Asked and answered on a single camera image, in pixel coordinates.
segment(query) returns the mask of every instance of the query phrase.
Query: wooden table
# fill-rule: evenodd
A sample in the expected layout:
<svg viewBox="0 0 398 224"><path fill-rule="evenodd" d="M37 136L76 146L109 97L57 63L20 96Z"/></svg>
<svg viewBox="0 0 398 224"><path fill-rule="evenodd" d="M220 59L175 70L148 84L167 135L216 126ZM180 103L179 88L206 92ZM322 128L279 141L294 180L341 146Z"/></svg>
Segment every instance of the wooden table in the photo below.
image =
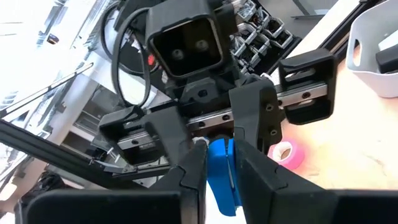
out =
<svg viewBox="0 0 398 224"><path fill-rule="evenodd" d="M294 172L326 189L398 189L398 98L378 97L345 62L337 78L332 117L282 123L284 137L306 145Z"/></svg>

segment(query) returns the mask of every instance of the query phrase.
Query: black bracket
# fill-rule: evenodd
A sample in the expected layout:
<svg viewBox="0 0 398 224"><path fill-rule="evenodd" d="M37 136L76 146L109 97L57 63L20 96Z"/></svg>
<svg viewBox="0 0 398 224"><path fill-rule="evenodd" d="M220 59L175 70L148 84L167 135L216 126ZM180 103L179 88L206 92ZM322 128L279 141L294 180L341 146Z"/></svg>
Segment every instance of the black bracket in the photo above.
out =
<svg viewBox="0 0 398 224"><path fill-rule="evenodd" d="M285 107L290 123L307 124L333 114L337 65L335 56L326 49L316 49L279 62L279 80L283 91L316 83L327 85L325 96L306 104Z"/></svg>
<svg viewBox="0 0 398 224"><path fill-rule="evenodd" d="M169 173L149 189L174 190L180 193L181 223L205 222L205 192L207 177L207 145L203 140L179 160Z"/></svg>
<svg viewBox="0 0 398 224"><path fill-rule="evenodd" d="M325 190L242 140L235 160L247 224L396 223L397 191Z"/></svg>
<svg viewBox="0 0 398 224"><path fill-rule="evenodd" d="M280 142L279 105L275 86L267 78L229 91L234 117L234 138L247 141L264 154Z"/></svg>
<svg viewBox="0 0 398 224"><path fill-rule="evenodd" d="M163 155L175 164L192 146L186 122L172 103L146 115L136 106L107 114L99 124L99 131L130 165L155 161ZM118 146L122 138L143 131L153 139L155 147L141 150L139 147L121 149Z"/></svg>

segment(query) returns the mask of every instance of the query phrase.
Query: wire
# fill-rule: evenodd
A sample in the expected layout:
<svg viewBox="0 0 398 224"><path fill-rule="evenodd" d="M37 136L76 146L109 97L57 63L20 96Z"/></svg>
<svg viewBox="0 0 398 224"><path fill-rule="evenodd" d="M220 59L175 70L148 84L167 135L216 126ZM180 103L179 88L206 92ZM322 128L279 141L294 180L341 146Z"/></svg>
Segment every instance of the wire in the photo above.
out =
<svg viewBox="0 0 398 224"><path fill-rule="evenodd" d="M111 4L107 9L105 9L104 13L102 14L101 18L99 19L100 24L99 24L99 40L101 42L101 46L104 49L104 52L108 58L112 59L112 53L109 51L108 46L106 45L106 38L105 38L105 27L106 27L106 22L108 21L109 15L114 12L114 10L118 7L118 2L115 2ZM138 72L131 70L127 66L123 65L120 63L120 69L127 74L130 75L135 75L135 76L141 76L144 74L144 72ZM159 69L159 63L156 62L155 67L150 71L151 73L156 72Z"/></svg>
<svg viewBox="0 0 398 224"><path fill-rule="evenodd" d="M111 65L111 78L112 78L112 83L113 86L116 90L116 94L119 95L121 98L122 102L124 103L125 107L128 106L133 106L130 104L125 98L124 95L121 91L120 87L120 82L119 82L119 60L120 60L120 48L122 46L122 41L124 34L127 32L128 27L130 26L131 22L139 15L146 13L150 8L149 7L143 7L141 9L137 9L134 11L132 14L130 14L126 20L123 21L123 23L120 26L119 32L116 35L116 40L114 41L114 46L113 46L113 57L112 57L112 65ZM145 104L145 102L148 100L149 93L150 93L150 73L149 73L149 66L147 64L147 53L142 44L138 41L139 48L141 51L141 63L142 63L142 71L143 71L143 77L145 80L145 93L144 93L144 98L142 101L137 105L138 107L141 107Z"/></svg>

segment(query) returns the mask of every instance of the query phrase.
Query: tape roll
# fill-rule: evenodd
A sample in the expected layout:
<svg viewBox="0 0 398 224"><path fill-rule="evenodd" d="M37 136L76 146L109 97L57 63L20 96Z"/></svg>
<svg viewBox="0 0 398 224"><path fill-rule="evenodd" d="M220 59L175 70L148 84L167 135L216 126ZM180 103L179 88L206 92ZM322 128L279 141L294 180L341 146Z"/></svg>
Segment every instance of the tape roll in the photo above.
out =
<svg viewBox="0 0 398 224"><path fill-rule="evenodd" d="M268 157L289 170L297 169L304 160L303 148L293 139L282 139L269 148Z"/></svg>

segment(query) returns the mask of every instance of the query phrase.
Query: white basket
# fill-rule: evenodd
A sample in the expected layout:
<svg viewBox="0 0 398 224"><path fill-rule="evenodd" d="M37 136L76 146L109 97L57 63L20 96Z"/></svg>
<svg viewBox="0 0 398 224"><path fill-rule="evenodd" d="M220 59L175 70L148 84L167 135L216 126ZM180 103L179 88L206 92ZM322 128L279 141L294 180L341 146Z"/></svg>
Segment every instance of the white basket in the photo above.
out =
<svg viewBox="0 0 398 224"><path fill-rule="evenodd" d="M376 63L378 44L398 30L398 0L383 2L358 16L349 33L346 66L381 97L398 96L398 73L380 74ZM359 64L354 62L356 40Z"/></svg>
<svg viewBox="0 0 398 224"><path fill-rule="evenodd" d="M240 16L243 21L249 22L254 13L256 13L256 4L250 0L247 0L239 9L238 16Z"/></svg>

